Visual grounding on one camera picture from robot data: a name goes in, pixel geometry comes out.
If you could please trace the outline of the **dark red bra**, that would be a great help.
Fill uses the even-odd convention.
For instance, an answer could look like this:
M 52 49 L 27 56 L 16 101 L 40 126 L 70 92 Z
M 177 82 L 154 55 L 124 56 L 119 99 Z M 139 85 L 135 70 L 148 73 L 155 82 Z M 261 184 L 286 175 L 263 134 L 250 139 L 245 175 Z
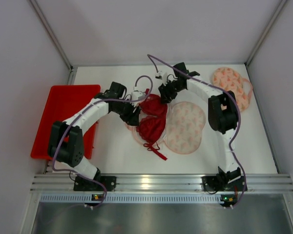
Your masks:
M 139 107 L 146 114 L 140 121 L 139 126 L 136 127 L 137 133 L 145 141 L 143 146 L 166 161 L 167 157 L 159 152 L 158 140 L 161 138 L 166 127 L 167 104 L 161 103 L 160 96 L 150 94 L 139 104 Z

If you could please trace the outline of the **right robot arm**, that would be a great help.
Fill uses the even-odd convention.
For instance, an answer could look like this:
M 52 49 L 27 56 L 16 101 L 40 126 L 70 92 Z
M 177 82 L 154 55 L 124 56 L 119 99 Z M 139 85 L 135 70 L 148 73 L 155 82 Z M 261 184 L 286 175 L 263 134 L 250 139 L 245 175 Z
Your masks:
M 241 127 L 235 94 L 204 81 L 197 71 L 189 71 L 183 62 L 172 66 L 172 70 L 173 80 L 160 71 L 156 73 L 155 77 L 163 82 L 158 88 L 161 101 L 171 103 L 180 91 L 187 90 L 207 103 L 208 123 L 217 134 L 220 156 L 218 172 L 206 181 L 205 191 L 221 191 L 245 173 L 234 151 L 234 140 Z

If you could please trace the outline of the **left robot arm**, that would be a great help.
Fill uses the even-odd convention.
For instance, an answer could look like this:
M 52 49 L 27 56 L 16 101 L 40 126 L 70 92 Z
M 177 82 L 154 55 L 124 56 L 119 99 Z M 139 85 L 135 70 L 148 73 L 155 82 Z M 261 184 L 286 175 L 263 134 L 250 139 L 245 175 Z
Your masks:
M 126 87 L 112 82 L 109 89 L 95 95 L 72 117 L 55 121 L 51 127 L 48 154 L 53 162 L 67 165 L 69 172 L 91 182 L 100 182 L 101 172 L 84 155 L 84 135 L 102 117 L 113 112 L 129 126 L 139 125 L 141 108 L 136 101 L 123 97 Z

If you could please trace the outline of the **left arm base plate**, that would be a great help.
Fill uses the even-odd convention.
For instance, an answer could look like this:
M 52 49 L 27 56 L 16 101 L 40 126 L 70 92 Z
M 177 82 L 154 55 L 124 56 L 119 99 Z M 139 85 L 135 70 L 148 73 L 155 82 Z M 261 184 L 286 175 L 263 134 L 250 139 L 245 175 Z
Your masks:
M 104 191 L 101 185 L 94 183 L 90 180 L 76 176 L 74 179 L 73 191 L 77 192 L 92 192 L 92 191 Z M 116 188 L 116 177 L 115 176 L 104 176 L 100 177 L 99 182 L 105 186 L 108 192 L 113 191 Z

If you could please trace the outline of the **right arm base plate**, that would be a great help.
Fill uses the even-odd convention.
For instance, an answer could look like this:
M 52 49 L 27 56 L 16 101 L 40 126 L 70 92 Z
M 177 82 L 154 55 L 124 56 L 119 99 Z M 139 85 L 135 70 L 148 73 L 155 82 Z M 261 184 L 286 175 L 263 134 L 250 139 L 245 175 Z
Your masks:
M 210 194 L 216 192 L 241 192 L 245 188 L 246 183 L 243 176 L 232 178 L 226 175 L 209 175 L 202 177 L 203 190 Z

